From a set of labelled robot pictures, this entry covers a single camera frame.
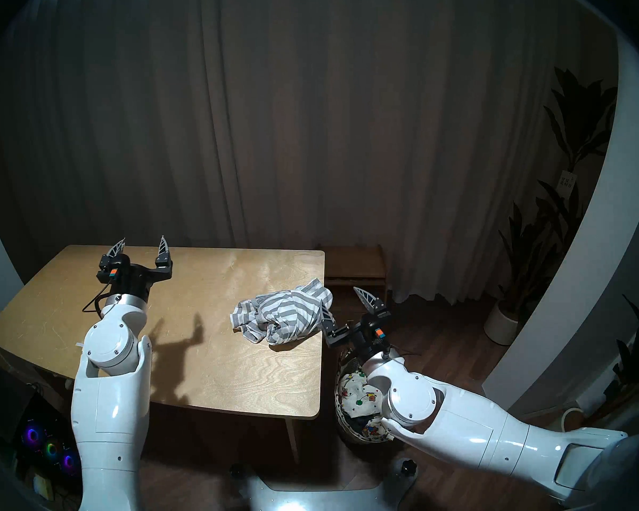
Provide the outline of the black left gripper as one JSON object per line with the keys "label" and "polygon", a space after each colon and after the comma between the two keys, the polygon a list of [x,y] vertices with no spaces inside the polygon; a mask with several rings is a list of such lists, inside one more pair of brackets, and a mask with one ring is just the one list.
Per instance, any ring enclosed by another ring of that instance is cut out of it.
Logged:
{"label": "black left gripper", "polygon": [[124,247],[125,238],[110,247],[101,257],[97,279],[100,283],[110,286],[110,291],[102,293],[101,297],[128,294],[147,303],[151,287],[155,283],[167,281],[172,277],[172,260],[168,243],[162,235],[154,269],[132,263],[129,256],[122,253]]}

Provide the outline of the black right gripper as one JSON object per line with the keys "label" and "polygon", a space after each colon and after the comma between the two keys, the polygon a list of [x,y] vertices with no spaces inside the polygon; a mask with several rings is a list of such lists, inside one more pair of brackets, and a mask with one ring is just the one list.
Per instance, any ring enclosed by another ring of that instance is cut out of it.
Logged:
{"label": "black right gripper", "polygon": [[359,321],[339,326],[326,305],[321,306],[321,326],[323,339],[328,348],[349,345],[357,359],[370,359],[376,355],[388,358],[392,349],[388,342],[384,325],[392,314],[385,303],[366,290],[353,287],[367,313]]}

